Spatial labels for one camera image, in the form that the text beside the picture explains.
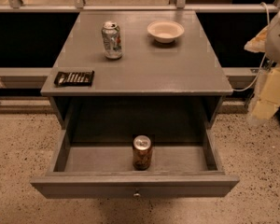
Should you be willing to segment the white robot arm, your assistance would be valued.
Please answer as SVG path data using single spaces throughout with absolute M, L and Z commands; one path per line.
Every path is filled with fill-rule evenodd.
M 253 122 L 269 120 L 280 107 L 280 10 L 254 38 L 245 44 L 245 50 L 265 56 L 275 63 L 269 72 L 261 73 L 256 94 L 248 111 Z

